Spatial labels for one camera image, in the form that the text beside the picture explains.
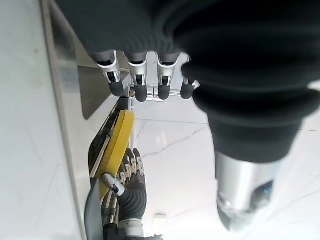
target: white tile floor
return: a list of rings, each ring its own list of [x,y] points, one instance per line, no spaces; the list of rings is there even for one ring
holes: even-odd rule
[[[244,233],[227,232],[216,209],[214,148],[207,116],[193,100],[134,103],[134,145],[146,171],[143,224],[168,217],[165,240],[320,239],[320,112],[301,127],[284,159],[266,219]]]

